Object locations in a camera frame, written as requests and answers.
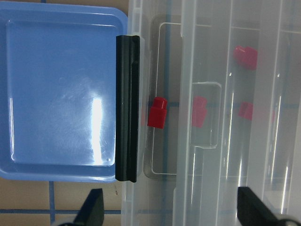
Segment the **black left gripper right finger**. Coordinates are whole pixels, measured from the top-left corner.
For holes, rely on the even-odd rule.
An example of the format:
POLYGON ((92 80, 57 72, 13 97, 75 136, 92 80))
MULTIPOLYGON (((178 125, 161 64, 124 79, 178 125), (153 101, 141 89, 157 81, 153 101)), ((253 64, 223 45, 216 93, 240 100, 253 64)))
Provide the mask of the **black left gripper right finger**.
POLYGON ((238 187, 237 217, 242 226, 282 225, 257 195, 245 186, 238 187))

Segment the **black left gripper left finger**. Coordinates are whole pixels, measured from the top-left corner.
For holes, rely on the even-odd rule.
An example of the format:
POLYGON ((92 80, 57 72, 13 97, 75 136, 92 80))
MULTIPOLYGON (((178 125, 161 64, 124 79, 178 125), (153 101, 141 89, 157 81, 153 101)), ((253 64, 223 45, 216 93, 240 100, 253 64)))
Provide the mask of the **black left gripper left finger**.
POLYGON ((74 226, 102 226, 104 222, 103 190, 92 189, 76 215, 74 226))

